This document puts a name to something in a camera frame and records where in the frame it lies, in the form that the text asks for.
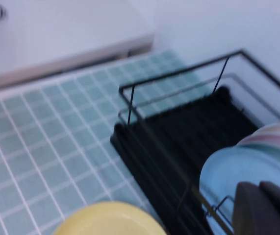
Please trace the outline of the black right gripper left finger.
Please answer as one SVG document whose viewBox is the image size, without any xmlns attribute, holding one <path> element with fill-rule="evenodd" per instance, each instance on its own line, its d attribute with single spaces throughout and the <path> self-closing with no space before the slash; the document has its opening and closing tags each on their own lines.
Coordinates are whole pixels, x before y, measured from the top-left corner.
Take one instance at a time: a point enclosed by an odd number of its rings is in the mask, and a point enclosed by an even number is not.
<svg viewBox="0 0 280 235">
<path fill-rule="evenodd" d="M 249 182 L 238 183 L 232 214 L 234 234 L 272 235 L 274 221 L 275 209 L 259 187 Z"/>
</svg>

